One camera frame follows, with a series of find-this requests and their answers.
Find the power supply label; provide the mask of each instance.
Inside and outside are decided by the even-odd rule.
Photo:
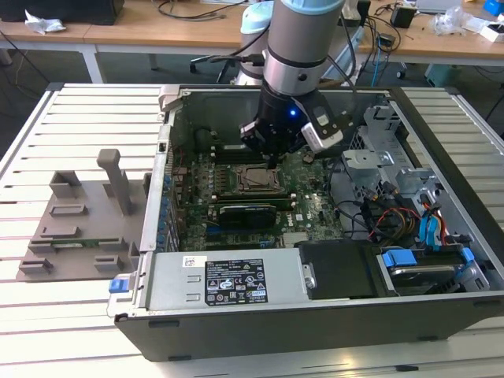
[[[265,267],[255,260],[207,261],[205,303],[208,306],[266,303]]]

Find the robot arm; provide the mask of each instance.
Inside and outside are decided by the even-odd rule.
[[[242,141],[274,168],[305,144],[326,150],[343,138],[343,122],[317,85],[345,0],[276,0],[265,52],[258,113]]]

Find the circuit board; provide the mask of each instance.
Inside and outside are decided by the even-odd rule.
[[[288,155],[275,170],[261,162],[218,164],[211,154],[175,166],[178,250],[283,248],[342,237],[325,190],[327,168],[319,160],[306,163],[306,154]],[[174,161],[182,158],[175,156]],[[222,229],[217,214],[226,206],[274,206],[276,219],[266,229]]]

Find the floor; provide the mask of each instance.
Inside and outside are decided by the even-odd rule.
[[[13,54],[13,63],[2,69],[0,75],[0,157],[9,148],[24,121],[43,93],[46,83],[21,55]],[[78,53],[30,51],[28,58],[53,82],[90,83],[86,66]],[[189,73],[189,55],[159,55],[159,70],[151,71],[145,54],[103,54],[102,62],[109,83],[215,83],[221,64],[205,63],[198,66],[200,73]],[[399,64],[389,64],[380,85],[427,87],[424,79],[425,65],[410,65],[406,78],[396,77]],[[498,69],[461,67],[458,78],[451,83],[483,116],[487,116],[495,102],[504,95],[504,72],[489,73]],[[228,83],[236,75],[230,69],[223,80]],[[365,72],[359,85],[368,86],[372,72]],[[504,132],[504,102],[493,112],[490,125]]]

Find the power connector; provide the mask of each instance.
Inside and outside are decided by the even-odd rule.
[[[395,37],[390,34],[380,33],[379,35],[376,36],[376,42],[380,47],[391,49],[394,46]]]

